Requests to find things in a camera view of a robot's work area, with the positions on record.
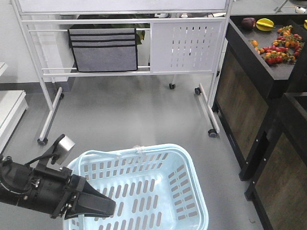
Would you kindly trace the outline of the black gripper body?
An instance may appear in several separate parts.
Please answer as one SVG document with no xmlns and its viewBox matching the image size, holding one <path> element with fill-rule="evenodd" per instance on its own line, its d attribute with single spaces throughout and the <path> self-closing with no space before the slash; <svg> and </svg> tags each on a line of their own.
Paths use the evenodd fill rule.
<svg viewBox="0 0 307 230">
<path fill-rule="evenodd" d="M 53 219 L 62 215 L 70 219 L 88 212 L 85 207 L 88 183 L 84 177 L 72 174 L 66 167 L 62 171 L 37 167 L 33 174 L 32 210 L 49 214 Z"/>
</svg>

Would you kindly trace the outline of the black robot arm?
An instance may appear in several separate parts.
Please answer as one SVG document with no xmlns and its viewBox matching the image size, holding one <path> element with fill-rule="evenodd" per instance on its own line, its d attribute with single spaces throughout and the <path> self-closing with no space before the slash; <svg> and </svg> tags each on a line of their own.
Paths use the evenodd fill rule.
<svg viewBox="0 0 307 230">
<path fill-rule="evenodd" d="M 0 201 L 50 215 L 108 218 L 115 212 L 114 200 L 96 191 L 85 177 L 67 167 L 47 167 L 49 156 L 37 159 L 36 167 L 20 164 L 11 157 L 0 160 Z"/>
</svg>

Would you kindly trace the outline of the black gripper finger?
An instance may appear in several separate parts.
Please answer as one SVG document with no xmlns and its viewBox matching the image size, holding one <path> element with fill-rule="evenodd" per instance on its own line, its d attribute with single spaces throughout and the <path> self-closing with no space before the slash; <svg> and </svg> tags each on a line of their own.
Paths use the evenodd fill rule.
<svg viewBox="0 0 307 230">
<path fill-rule="evenodd" d="M 83 184 L 83 189 L 81 191 L 81 197 L 86 196 L 95 196 L 95 197 L 101 197 L 101 198 L 107 198 L 107 196 L 103 195 L 102 193 L 98 192 L 96 189 L 94 189 L 85 178 L 81 179 L 81 182 Z"/>
<path fill-rule="evenodd" d="M 76 218 L 79 215 L 86 217 L 108 218 L 115 212 L 116 202 L 107 196 L 80 193 L 66 211 L 64 219 Z"/>
</svg>

